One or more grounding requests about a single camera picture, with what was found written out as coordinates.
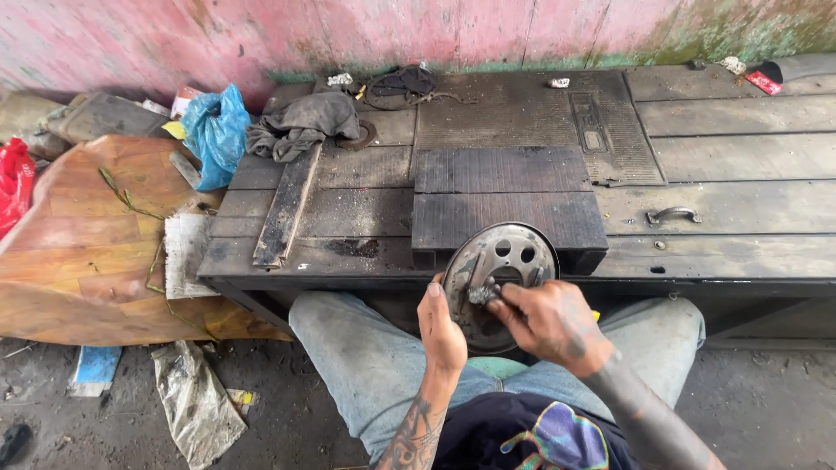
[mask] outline dirty plastic bag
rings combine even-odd
[[[244,155],[244,130],[252,122],[235,84],[223,93],[204,93],[189,102],[180,119],[186,147],[203,162],[198,191],[224,187]]]
[[[0,147],[0,238],[29,210],[35,182],[35,162],[17,137]]]
[[[192,341],[156,350],[157,391],[171,437],[191,470],[203,470],[247,430],[227,391]]]

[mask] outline brake backing plate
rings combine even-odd
[[[467,348],[496,354],[516,346],[511,332],[484,305],[498,296],[504,278],[525,288],[559,277],[552,244],[534,227],[520,222],[491,225],[467,240],[453,255],[441,285],[450,316],[460,327]]]

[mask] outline blue jeans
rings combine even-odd
[[[380,459],[415,399],[424,375],[421,341],[350,294],[306,292],[290,326],[322,376],[352,437],[370,463]],[[706,338],[687,299],[648,299],[604,319],[601,330],[647,385],[672,408],[694,354]],[[455,408],[491,391],[536,393],[613,420],[607,406],[563,367],[541,361],[501,381],[469,365],[450,401]]]

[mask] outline hand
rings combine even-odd
[[[421,327],[421,342],[426,352],[426,370],[429,374],[442,374],[455,378],[467,362],[467,343],[459,325],[450,319],[447,297],[436,274],[426,294],[418,305],[418,324]]]
[[[613,344],[574,284],[549,280],[524,289],[508,283],[502,286],[502,299],[487,309],[508,327],[520,348],[579,378],[599,370],[613,353]]]

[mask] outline person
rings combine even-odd
[[[644,300],[599,327],[574,284],[505,284],[487,309],[541,361],[498,380],[466,363],[440,280],[418,306],[421,340],[349,294],[290,309],[370,468],[724,468],[672,410],[705,339],[690,301]]]

